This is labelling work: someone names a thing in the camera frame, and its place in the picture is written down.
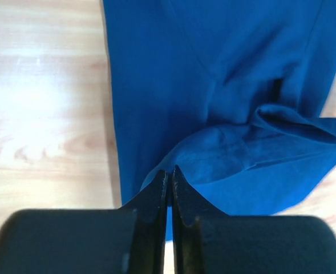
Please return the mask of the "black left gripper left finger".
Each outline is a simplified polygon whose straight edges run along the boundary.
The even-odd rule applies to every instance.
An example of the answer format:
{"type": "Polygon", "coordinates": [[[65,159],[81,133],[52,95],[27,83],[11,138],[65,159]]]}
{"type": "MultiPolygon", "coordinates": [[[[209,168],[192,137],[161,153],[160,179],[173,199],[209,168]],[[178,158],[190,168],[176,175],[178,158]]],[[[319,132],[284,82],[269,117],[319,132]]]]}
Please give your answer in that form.
{"type": "Polygon", "coordinates": [[[0,273],[162,273],[168,174],[118,209],[24,209],[0,229],[0,273]]]}

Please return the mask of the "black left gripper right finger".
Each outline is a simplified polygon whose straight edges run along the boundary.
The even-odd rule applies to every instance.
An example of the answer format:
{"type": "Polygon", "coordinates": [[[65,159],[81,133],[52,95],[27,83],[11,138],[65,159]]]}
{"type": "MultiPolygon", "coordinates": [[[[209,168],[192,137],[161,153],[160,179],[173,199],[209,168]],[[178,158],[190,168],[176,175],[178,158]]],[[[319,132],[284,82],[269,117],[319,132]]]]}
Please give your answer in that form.
{"type": "Polygon", "coordinates": [[[176,273],[336,273],[336,237],[314,216],[230,216],[171,175],[176,273]]]}

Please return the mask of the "blue printed t shirt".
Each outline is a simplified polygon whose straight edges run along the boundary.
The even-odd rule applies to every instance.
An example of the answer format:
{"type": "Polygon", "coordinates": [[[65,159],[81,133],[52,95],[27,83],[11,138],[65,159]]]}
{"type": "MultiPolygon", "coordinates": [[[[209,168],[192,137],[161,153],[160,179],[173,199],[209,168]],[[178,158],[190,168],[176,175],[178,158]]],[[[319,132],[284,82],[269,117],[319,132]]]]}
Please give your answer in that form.
{"type": "Polygon", "coordinates": [[[231,215],[303,201],[336,165],[336,1],[105,1],[122,203],[179,166],[231,215]]]}

